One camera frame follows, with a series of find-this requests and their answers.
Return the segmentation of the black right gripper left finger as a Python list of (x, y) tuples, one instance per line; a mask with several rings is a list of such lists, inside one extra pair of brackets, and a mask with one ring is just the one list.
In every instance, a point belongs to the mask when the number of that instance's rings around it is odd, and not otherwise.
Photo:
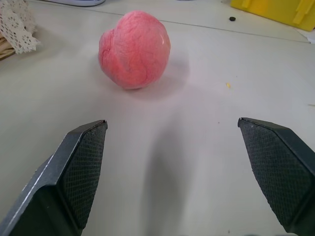
[(99, 183), (107, 121), (67, 133), (0, 224), (2, 236), (80, 236)]

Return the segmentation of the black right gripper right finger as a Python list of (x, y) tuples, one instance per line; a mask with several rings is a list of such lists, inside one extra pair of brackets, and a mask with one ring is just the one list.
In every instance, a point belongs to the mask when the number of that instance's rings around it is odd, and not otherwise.
[(252, 172), (287, 233), (315, 234), (315, 153), (291, 129), (238, 120)]

